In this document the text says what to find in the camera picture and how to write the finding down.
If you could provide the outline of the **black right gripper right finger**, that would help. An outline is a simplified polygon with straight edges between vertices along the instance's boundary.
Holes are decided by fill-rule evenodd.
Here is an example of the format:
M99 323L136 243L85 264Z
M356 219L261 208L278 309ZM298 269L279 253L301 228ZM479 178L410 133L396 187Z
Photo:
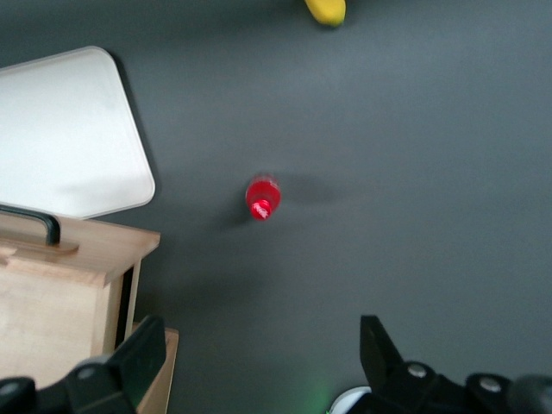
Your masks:
M361 318L361 365L371 392L366 413L444 413L436 401L441 377L427 365L403 359L376 316Z

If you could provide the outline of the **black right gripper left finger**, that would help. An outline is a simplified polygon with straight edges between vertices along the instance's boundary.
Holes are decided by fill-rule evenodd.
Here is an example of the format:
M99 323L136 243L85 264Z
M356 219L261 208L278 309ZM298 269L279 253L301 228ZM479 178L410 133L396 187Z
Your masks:
M145 317L107 360L86 362L65 380L71 413L135 413L166 359L165 324Z

